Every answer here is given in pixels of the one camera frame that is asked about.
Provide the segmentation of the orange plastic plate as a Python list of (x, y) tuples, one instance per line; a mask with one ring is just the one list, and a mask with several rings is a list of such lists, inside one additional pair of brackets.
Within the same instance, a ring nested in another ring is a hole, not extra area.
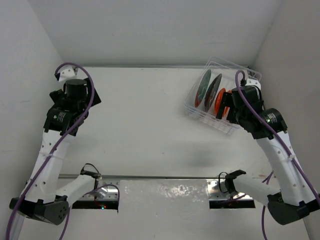
[(225, 92), (226, 92), (226, 89), (222, 88), (217, 94), (217, 97), (216, 97), (216, 100), (215, 100), (215, 103), (214, 103), (214, 111), (215, 111), (216, 115), (218, 114), (219, 107), (220, 107), (220, 104), (222, 102), (223, 93), (225, 93)]
[(228, 117), (229, 110), (230, 110), (230, 107), (228, 106), (224, 108), (223, 115), (222, 115), (223, 119), (226, 119)]

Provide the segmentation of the red teal floral plate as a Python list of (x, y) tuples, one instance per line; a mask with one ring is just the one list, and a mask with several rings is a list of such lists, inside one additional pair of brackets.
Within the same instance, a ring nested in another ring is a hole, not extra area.
[(217, 91), (219, 89), (221, 80), (222, 80), (222, 74), (220, 73), (213, 79), (213, 81), (211, 82), (211, 84), (208, 87), (208, 90), (205, 95), (205, 101), (204, 101), (204, 107), (205, 107), (206, 112), (209, 111), (209, 109), (215, 99), (215, 96), (216, 96)]
[(205, 95), (211, 80), (211, 76), (212, 76), (212, 70), (208, 69), (205, 71), (205, 73), (202, 75), (200, 79), (199, 85), (197, 87), (197, 92), (195, 95), (195, 100), (194, 100), (194, 106), (196, 108), (200, 106), (200, 104), (205, 98)]

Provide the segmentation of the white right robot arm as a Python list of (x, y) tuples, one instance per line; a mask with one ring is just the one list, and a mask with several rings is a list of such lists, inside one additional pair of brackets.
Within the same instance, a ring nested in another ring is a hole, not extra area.
[(255, 182), (243, 170), (228, 173), (220, 191), (251, 196), (267, 207), (273, 219), (287, 225), (319, 210), (319, 193), (311, 190), (291, 148), (288, 127), (275, 108), (264, 108), (261, 91), (253, 85), (218, 94), (217, 117), (228, 109), (227, 119), (250, 133), (265, 153), (279, 188)]

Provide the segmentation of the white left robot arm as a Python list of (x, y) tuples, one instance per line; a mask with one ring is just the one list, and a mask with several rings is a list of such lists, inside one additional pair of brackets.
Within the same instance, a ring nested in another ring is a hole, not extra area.
[(53, 106), (46, 114), (40, 151), (27, 181), (30, 189), (25, 196), (11, 199), (9, 208), (40, 222), (61, 224), (70, 206), (98, 185), (97, 173), (82, 170), (65, 187), (57, 188), (58, 178), (68, 147), (79, 127), (89, 115), (89, 109), (101, 103), (91, 80), (69, 79), (62, 88), (49, 94)]

